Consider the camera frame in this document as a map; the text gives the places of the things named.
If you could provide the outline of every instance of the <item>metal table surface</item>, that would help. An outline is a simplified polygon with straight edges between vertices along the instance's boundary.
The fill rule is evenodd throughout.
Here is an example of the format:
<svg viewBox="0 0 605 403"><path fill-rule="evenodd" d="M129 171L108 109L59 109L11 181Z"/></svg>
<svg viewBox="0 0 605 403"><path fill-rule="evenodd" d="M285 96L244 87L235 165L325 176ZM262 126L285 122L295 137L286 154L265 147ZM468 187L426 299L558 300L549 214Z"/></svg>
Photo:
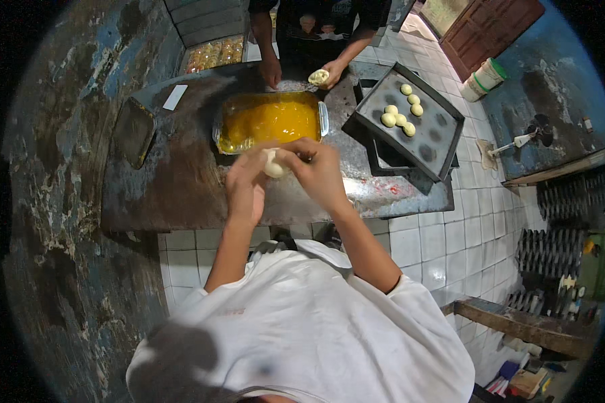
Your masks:
<svg viewBox="0 0 605 403"><path fill-rule="evenodd" d="M340 169L348 198L363 218L398 217L453 209L450 176L372 177L365 147L341 130L356 107L353 85L379 79L387 66L350 63L331 91L318 90L327 105L330 132L323 138L340 150ZM282 86L310 89L306 72L283 66ZM175 84L188 89L174 111L162 105ZM155 138L146 160L134 170L117 147L110 147L103 181L101 226L111 231L169 231L220 228L226 219L225 177L232 159L220 156L211 141L213 115L229 95L265 92L257 62L232 64L176 77L133 93L155 116ZM131 122L118 122L129 125ZM293 175L268 182L261 225L329 220Z"/></svg>

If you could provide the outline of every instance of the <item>green lid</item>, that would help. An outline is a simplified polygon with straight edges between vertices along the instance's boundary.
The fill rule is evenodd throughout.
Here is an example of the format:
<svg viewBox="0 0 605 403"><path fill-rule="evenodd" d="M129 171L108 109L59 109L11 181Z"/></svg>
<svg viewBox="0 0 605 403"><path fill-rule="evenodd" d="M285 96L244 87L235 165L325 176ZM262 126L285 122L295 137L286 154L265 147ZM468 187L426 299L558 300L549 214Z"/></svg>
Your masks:
<svg viewBox="0 0 605 403"><path fill-rule="evenodd" d="M500 63L498 63L497 60L495 60L492 57L489 57L488 60L491 62L491 67L493 68L493 70L495 70L495 72L498 73L502 77L502 80L506 80L508 77L508 74L505 71L505 69L500 66Z"/></svg>

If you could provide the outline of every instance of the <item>dark shirt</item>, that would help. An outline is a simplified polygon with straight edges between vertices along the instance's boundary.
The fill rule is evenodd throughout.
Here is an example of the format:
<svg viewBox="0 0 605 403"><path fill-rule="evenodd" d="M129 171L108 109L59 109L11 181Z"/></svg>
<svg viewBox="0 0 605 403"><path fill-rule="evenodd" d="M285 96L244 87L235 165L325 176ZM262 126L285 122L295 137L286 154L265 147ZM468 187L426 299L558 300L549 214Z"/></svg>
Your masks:
<svg viewBox="0 0 605 403"><path fill-rule="evenodd" d="M250 0L249 12L269 12L277 0ZM354 20L378 30L386 25L390 0L281 0L276 42L281 59L334 60L352 36Z"/></svg>

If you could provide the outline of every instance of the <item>glass baking dish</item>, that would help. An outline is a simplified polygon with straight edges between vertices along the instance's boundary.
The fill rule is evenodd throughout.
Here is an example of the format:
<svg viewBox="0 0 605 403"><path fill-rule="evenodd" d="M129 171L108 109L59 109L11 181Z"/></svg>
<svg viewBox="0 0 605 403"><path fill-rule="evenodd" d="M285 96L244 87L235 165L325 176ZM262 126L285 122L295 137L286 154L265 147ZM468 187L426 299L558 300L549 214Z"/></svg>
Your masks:
<svg viewBox="0 0 605 403"><path fill-rule="evenodd" d="M311 114L311 118L305 119L302 115L297 116L298 114ZM297 134L293 132L298 129L297 124L287 122L286 118L300 119L307 123L313 121L314 127L311 128L308 125L307 131L296 137ZM327 106L311 92L238 94L222 103L213 121L213 141L221 154L240 154L260 141L259 138L256 139L251 134L239 133L240 131L253 131L253 133L261 135L261 132L256 131L264 129L265 132L269 132L272 127L274 130L286 127L282 122L288 123L294 130L292 133L283 130L282 134L274 131L274 135L278 136L276 138L281 142L293 141L303 135L320 141L329 132L330 127Z"/></svg>

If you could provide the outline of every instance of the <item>white container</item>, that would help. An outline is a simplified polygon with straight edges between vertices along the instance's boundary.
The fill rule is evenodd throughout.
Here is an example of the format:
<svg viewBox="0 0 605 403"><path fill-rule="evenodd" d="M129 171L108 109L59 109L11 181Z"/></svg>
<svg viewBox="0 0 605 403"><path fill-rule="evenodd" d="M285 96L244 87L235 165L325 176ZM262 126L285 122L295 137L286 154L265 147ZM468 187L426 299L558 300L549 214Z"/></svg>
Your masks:
<svg viewBox="0 0 605 403"><path fill-rule="evenodd" d="M459 87L459 92L468 102L475 102L482 95L491 91L493 87L504 81L506 77L507 73L505 70L497 61L489 57Z"/></svg>

